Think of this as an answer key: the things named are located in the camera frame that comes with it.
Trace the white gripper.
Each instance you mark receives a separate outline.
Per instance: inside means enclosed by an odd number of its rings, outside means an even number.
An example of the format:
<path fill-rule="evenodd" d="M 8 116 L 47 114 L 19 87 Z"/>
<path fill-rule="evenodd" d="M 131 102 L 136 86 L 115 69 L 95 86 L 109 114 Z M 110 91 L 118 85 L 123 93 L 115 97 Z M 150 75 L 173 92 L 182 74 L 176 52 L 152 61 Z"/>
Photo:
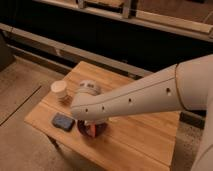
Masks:
<path fill-rule="evenodd" d="M 101 87 L 94 80 L 82 80 L 79 83 L 77 93 L 88 93 L 90 95 L 96 96 L 101 93 Z"/>

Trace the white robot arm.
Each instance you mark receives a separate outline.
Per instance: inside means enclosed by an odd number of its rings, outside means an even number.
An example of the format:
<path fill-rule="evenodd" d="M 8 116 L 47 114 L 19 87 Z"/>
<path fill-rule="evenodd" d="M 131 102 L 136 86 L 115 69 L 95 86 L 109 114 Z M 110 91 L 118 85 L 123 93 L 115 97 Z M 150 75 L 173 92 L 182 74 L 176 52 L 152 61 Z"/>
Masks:
<path fill-rule="evenodd" d="M 205 127 L 191 171 L 213 171 L 213 54 L 160 70 L 104 94 L 92 81 L 80 83 L 71 104 L 77 120 L 177 110 L 204 110 Z"/>

